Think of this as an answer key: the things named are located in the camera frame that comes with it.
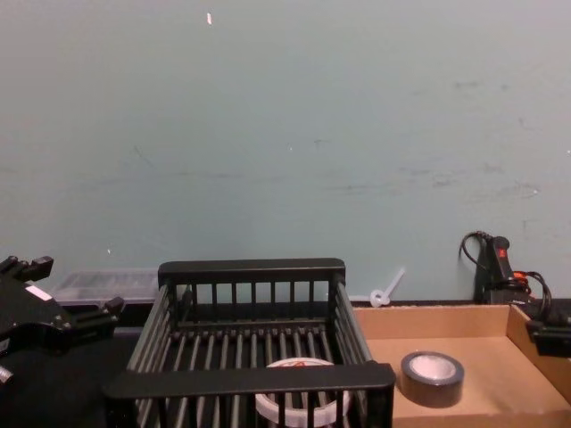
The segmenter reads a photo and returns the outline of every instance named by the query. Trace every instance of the painted wall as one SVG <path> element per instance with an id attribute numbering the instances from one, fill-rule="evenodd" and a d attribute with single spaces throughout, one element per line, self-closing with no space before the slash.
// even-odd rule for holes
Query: painted wall
<path id="1" fill-rule="evenodd" d="M 80 269 L 340 257 L 471 295 L 512 241 L 571 297 L 571 3 L 3 0 L 0 245 Z"/>

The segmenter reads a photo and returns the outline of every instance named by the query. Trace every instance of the gray tape roll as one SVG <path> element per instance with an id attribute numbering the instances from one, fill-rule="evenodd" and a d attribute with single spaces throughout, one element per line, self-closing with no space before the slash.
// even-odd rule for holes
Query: gray tape roll
<path id="1" fill-rule="evenodd" d="M 413 352 L 402 359 L 399 389 L 425 407 L 449 407 L 462 397 L 464 367 L 439 352 Z"/>

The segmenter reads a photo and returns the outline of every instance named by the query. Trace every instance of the roll of tape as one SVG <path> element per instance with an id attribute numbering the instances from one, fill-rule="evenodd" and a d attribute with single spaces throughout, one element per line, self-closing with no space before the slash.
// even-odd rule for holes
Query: roll of tape
<path id="1" fill-rule="evenodd" d="M 464 367 L 439 352 L 413 352 L 402 359 L 399 388 L 409 400 L 425 407 L 449 407 L 462 397 Z"/>
<path id="2" fill-rule="evenodd" d="M 268 367 L 306 367 L 306 366 L 332 366 L 328 361 L 318 358 L 287 358 L 280 359 Z M 351 396 L 349 392 L 343 392 L 343 415 L 347 414 Z M 271 422 L 279 423 L 279 407 L 276 402 L 266 394 L 256 394 L 256 410 Z M 313 409 L 313 426 L 329 425 L 335 422 L 337 405 L 332 401 L 325 406 Z M 305 428 L 307 426 L 307 410 L 302 408 L 285 408 L 285 426 L 292 428 Z"/>

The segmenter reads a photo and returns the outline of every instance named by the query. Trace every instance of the table surface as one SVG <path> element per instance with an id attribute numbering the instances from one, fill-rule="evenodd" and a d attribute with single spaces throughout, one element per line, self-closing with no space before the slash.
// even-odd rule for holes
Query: table surface
<path id="1" fill-rule="evenodd" d="M 393 305 L 462 303 L 470 302 L 401 301 Z M 571 313 L 571 300 L 559 300 L 558 306 Z M 150 307 L 127 308 L 122 324 L 142 325 Z M 14 378 L 0 387 L 0 426 L 105 428 L 101 385 L 125 369 L 137 337 L 137 333 L 118 334 L 59 356 L 24 350 L 2 358 L 0 364 Z"/>

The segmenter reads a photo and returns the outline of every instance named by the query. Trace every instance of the cardboard tray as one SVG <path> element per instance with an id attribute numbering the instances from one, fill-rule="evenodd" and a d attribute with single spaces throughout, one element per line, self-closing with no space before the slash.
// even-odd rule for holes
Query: cardboard tray
<path id="1" fill-rule="evenodd" d="M 526 315 L 509 306 L 355 309 L 373 358 L 400 376 L 416 350 L 457 359 L 462 399 L 447 408 L 419 406 L 394 393 L 393 426 L 571 428 L 571 360 L 540 357 Z"/>

